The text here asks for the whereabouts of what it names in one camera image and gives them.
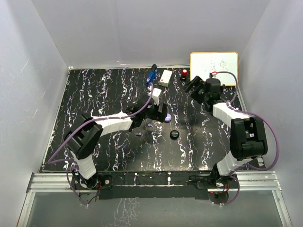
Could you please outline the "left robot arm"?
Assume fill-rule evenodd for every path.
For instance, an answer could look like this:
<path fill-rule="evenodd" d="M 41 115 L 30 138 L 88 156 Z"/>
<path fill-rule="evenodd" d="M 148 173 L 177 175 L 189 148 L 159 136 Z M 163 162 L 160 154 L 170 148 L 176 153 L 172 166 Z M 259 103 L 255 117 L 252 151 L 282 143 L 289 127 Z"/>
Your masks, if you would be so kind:
<path fill-rule="evenodd" d="M 82 114 L 64 141 L 78 165 L 78 182 L 88 189 L 94 188 L 98 183 L 92 154 L 100 137 L 117 131 L 132 131 L 146 119 L 165 122 L 167 109 L 166 103 L 158 105 L 151 101 L 143 109 L 128 107 L 124 112 L 109 116 L 86 117 Z"/>

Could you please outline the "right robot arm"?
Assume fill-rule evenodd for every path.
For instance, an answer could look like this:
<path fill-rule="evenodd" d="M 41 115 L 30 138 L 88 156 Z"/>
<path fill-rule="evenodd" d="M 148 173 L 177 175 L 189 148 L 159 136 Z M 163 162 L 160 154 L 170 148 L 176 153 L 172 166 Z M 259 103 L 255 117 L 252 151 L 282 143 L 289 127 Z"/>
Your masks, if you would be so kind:
<path fill-rule="evenodd" d="M 204 104 L 206 111 L 230 128 L 230 150 L 227 155 L 213 166 L 210 175 L 189 178 L 195 184 L 204 183 L 218 188 L 227 184 L 239 168 L 268 151 L 263 120 L 241 113 L 229 101 L 223 100 L 220 86 L 219 79 L 210 77 L 202 80 L 195 76 L 185 89 L 191 98 Z"/>

